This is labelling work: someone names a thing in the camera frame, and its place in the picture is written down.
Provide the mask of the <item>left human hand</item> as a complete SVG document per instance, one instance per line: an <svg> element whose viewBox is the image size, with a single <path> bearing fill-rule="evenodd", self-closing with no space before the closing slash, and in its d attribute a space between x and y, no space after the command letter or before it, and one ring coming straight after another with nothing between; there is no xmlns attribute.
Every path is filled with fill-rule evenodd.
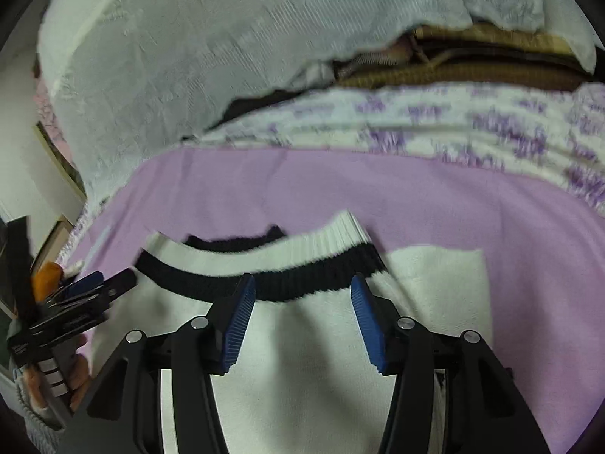
<svg viewBox="0 0 605 454"><path fill-rule="evenodd" d="M33 366L23 368L23 383L26 386L32 407L43 409L47 407L42 392L42 374ZM72 391L70 410L75 412L91 384L88 361L83 354L76 354L75 362L68 377L68 386Z"/></svg>

